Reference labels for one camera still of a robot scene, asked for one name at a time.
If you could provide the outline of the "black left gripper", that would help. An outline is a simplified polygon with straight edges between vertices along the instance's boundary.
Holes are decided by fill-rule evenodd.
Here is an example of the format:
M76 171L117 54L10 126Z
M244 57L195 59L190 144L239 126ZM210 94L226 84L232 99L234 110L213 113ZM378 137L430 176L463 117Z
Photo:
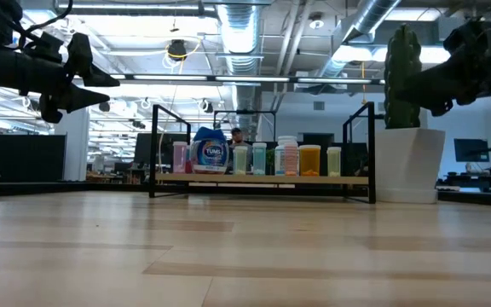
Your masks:
M87 87L118 87L120 82L93 64L87 35L76 32L67 45L68 58L61 64L59 49L63 42L48 33L41 41L47 46L15 52L0 44L0 87L12 88L21 95L29 92L42 94L39 99L41 118L58 124L62 111L74 111L109 101L110 97L70 84L78 75Z

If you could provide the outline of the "pale yellow medicine bottle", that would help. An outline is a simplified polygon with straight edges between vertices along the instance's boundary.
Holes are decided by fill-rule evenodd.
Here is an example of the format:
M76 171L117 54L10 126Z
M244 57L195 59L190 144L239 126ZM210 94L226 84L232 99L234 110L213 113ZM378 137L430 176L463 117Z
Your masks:
M327 175L329 177L341 176L341 147L329 147L327 155Z

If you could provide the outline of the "pink bottle with white pills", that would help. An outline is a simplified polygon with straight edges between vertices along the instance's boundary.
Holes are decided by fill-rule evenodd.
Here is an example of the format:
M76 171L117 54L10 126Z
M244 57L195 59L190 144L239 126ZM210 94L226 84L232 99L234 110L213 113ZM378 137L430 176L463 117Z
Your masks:
M185 173L187 165L188 144L186 142L173 142L173 172Z

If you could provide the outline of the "teal medicine bottle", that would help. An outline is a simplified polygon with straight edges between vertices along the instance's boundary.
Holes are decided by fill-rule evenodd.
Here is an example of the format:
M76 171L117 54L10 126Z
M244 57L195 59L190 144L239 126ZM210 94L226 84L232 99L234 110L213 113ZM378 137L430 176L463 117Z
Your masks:
M254 175L264 176L266 174L266 153L267 144L265 142L255 142L252 145L252 172Z

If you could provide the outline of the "black monitor on arm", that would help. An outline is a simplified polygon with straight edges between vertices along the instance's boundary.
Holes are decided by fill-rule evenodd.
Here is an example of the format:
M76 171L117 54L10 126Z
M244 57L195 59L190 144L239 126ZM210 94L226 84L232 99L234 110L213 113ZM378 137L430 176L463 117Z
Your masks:
M454 153L457 162L486 162L490 161L491 148L488 141L483 139L454 139Z

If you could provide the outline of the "white room column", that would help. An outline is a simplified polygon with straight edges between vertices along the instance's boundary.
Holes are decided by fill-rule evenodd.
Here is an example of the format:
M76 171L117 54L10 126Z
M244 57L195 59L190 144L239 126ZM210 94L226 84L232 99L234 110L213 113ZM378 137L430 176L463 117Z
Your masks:
M66 150L63 179L65 181L84 181L87 171L90 113L83 108L72 113L64 113L55 134L66 137Z

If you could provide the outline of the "white plant pot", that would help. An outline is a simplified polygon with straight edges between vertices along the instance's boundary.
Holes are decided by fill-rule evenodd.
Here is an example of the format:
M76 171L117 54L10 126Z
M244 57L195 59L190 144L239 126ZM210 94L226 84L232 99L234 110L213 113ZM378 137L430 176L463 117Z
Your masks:
M422 128L381 130L375 135L378 201L434 204L445 132Z

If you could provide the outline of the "black desk monitor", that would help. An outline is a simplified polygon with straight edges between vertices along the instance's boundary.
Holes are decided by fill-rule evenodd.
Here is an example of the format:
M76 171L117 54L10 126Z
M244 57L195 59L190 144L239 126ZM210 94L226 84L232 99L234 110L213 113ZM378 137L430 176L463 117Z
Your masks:
M134 162L137 164L149 164L151 162L151 141L150 133L139 133L136 138ZM170 164L173 159L173 138L170 134L164 134L160 145L160 157L163 164Z

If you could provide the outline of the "black room partition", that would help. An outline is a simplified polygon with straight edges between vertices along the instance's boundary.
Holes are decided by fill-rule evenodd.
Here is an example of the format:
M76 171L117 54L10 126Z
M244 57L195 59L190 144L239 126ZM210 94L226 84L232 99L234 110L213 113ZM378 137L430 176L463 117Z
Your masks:
M66 137L0 135L0 196L64 189Z

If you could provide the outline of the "black desk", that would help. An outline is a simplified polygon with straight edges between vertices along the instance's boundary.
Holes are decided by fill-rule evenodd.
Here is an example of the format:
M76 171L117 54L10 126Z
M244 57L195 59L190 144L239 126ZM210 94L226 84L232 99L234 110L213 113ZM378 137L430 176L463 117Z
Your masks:
M449 172L436 182L438 199L491 206L491 168L482 173Z

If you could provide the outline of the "person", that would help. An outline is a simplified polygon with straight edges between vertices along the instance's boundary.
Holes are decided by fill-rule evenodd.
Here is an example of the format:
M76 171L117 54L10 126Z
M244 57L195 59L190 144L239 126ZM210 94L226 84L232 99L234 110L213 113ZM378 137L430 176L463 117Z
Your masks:
M231 148L236 147L248 147L251 145L244 141L244 137L242 135L242 131L240 128L233 128L231 130L232 143L229 145Z

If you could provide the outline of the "black metal shelf frame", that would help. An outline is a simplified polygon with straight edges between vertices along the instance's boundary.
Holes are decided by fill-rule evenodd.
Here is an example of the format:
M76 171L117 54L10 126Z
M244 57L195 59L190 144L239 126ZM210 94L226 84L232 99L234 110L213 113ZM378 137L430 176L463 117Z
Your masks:
M367 119L367 175L368 185L344 184L260 184L260 183L223 183L223 182L167 182L154 181L158 173L155 169L156 159L151 157L147 191L150 198L157 194L163 196L179 194L251 194L270 196L328 196L342 197L367 204L374 204L376 197L375 180L375 121L381 117L374 113L374 104L370 101L360 107L343 123L342 159L344 162L341 177L357 177L348 165L352 156L351 124L354 119Z

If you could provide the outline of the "silver ribbed ceiling duct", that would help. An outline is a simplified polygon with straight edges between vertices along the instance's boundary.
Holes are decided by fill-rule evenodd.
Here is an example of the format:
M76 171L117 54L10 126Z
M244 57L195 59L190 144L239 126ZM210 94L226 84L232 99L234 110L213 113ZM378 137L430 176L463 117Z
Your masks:
M221 39L226 63L231 75L258 74L260 16L259 6L245 4L220 4L217 13L221 21Z

